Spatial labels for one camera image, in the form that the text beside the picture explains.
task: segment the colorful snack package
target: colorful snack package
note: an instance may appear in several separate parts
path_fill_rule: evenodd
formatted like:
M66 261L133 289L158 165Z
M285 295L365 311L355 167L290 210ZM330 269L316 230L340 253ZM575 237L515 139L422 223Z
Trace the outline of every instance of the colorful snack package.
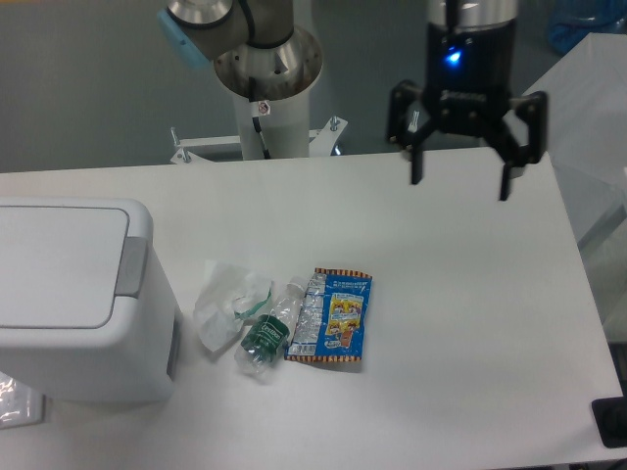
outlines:
M286 360L355 362L362 360L363 320L372 276L346 269L317 267L310 280Z

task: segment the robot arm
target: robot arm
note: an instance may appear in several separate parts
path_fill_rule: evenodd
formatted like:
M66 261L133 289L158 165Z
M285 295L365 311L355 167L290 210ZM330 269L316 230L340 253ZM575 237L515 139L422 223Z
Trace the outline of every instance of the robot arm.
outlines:
M504 162L500 199L510 181L536 164L547 147L548 97L538 92L511 98L509 76L516 0L430 0L426 85L405 80L393 90L387 138L411 155L411 183L422 179L422 144L436 130L482 137ZM429 121L408 132L408 111L418 101ZM514 110L529 129L520 146L503 121Z
M245 43L272 48L294 32L293 0L170 0L158 18L191 66Z

